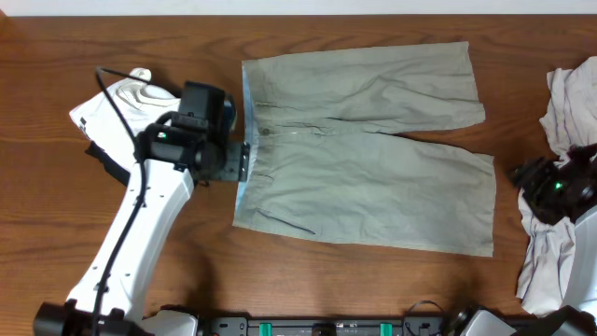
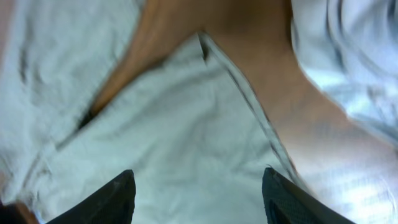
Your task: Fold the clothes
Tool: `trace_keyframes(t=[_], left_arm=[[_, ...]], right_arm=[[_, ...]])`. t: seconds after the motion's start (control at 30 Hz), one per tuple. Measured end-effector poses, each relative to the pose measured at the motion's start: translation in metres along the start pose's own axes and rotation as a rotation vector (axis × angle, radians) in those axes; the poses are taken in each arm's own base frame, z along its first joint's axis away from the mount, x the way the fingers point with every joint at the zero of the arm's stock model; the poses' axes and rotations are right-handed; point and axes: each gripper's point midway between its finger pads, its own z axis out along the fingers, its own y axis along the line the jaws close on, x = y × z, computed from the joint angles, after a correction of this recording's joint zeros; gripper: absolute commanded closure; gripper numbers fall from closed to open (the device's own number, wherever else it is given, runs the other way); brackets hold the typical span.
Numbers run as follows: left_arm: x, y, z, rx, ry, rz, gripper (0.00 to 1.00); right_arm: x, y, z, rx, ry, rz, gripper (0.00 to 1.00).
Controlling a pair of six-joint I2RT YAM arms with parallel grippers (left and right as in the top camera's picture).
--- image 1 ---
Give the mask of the khaki green shorts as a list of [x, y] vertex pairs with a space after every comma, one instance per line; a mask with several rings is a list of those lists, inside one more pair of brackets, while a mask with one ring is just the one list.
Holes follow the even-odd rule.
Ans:
[[493, 254], [493, 158], [409, 139], [482, 123], [467, 42], [243, 63], [251, 147], [236, 227], [332, 244]]

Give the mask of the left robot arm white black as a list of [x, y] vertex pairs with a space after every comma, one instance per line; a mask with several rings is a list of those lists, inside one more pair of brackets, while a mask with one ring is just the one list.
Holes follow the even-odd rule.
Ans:
[[146, 292], [174, 220], [200, 182], [244, 181], [250, 147], [205, 127], [153, 123], [135, 138], [139, 161], [92, 264], [64, 304], [41, 304], [36, 335], [196, 335], [177, 308], [144, 316]]

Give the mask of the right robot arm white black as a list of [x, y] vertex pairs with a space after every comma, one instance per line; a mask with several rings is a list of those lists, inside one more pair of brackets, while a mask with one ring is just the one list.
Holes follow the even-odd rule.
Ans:
[[576, 251], [557, 311], [535, 321], [505, 319], [485, 308], [463, 310], [445, 335], [594, 335], [596, 333], [596, 146], [571, 147], [568, 162], [539, 158], [517, 167], [512, 184], [540, 221], [574, 225]]

